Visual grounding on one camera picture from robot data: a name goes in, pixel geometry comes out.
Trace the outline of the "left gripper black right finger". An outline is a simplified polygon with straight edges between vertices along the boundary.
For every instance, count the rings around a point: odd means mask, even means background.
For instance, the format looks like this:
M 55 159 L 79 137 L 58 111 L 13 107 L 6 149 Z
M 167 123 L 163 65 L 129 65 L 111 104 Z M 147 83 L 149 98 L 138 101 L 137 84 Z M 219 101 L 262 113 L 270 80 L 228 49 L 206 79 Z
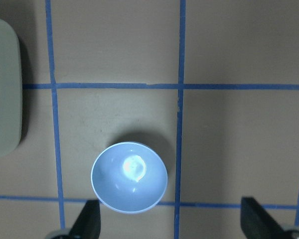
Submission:
M 288 234 L 253 198 L 242 197 L 240 226 L 247 239 L 287 239 Z

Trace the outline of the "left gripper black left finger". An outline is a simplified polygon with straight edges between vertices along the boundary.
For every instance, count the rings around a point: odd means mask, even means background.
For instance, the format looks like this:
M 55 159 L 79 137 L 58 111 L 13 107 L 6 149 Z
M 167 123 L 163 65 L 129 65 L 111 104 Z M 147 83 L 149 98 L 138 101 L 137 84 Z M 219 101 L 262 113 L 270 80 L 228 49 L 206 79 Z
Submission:
M 99 201 L 88 200 L 68 235 L 71 239 L 98 239 L 100 232 L 101 216 Z

